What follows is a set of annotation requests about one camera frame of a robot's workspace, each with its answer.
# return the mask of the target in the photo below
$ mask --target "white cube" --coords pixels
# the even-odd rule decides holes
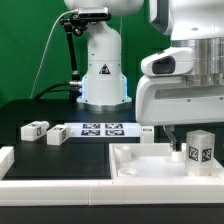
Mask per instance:
[[[56,125],[47,132],[48,145],[61,145],[70,137],[69,125]]]
[[[49,123],[47,121],[34,121],[28,125],[21,127],[21,140],[35,141],[36,139],[46,135]]]
[[[185,167],[188,174],[208,176],[213,169],[215,135],[198,130],[187,133]]]
[[[153,126],[142,126],[140,135],[140,143],[154,143],[154,127]]]

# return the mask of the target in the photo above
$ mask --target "green background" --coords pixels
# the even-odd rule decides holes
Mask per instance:
[[[0,0],[0,106],[14,99],[30,97],[48,35],[55,20],[67,11],[63,0]],[[148,1],[136,15],[122,18],[122,71],[128,78],[128,95],[135,98],[142,76],[141,60],[169,46],[169,37],[148,22]],[[120,18],[109,25],[120,29]],[[87,69],[86,34],[74,37],[78,68]],[[50,43],[35,94],[55,83],[69,81],[71,70],[63,28],[57,25]],[[67,98],[67,93],[48,94]]]

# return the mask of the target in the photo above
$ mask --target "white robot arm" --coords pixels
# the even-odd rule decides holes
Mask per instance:
[[[141,125],[224,120],[224,0],[150,0],[150,19],[171,47],[142,61]]]
[[[144,0],[64,0],[70,10],[78,8],[107,7],[115,16],[125,16],[137,13]]]
[[[91,18],[97,12],[111,15],[137,13],[143,0],[64,0],[70,10]],[[131,105],[126,77],[121,72],[121,37],[106,22],[88,23],[88,71],[82,79],[81,108],[117,111]]]

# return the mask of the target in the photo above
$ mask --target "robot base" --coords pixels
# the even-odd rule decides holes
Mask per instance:
[[[114,112],[114,111],[127,110],[132,107],[132,99],[129,97],[125,102],[116,105],[94,105],[89,104],[88,102],[85,102],[80,98],[77,99],[77,102],[78,102],[77,104],[78,108],[96,112]]]

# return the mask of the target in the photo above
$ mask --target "black and white pattern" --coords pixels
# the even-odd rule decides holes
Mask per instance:
[[[106,129],[123,129],[122,124],[105,124]]]
[[[212,149],[204,149],[202,151],[202,162],[207,162],[212,159]]]
[[[100,130],[82,130],[82,136],[99,136]]]
[[[54,131],[61,131],[61,130],[63,130],[63,128],[58,128],[58,127],[56,127],[56,128],[54,128],[53,130],[54,130]]]
[[[152,128],[143,128],[142,131],[151,132],[152,131]]]
[[[100,124],[83,124],[83,129],[100,129]]]
[[[32,128],[35,128],[35,127],[38,127],[39,124],[29,124],[29,126],[32,127]]]
[[[199,150],[190,146],[189,147],[189,159],[198,161],[198,156],[199,156]]]
[[[37,136],[40,136],[42,134],[41,127],[37,128]]]
[[[123,130],[106,130],[107,136],[124,136]]]
[[[67,135],[66,135],[66,130],[64,130],[64,131],[62,132],[62,141],[66,139],[66,136],[67,136]]]

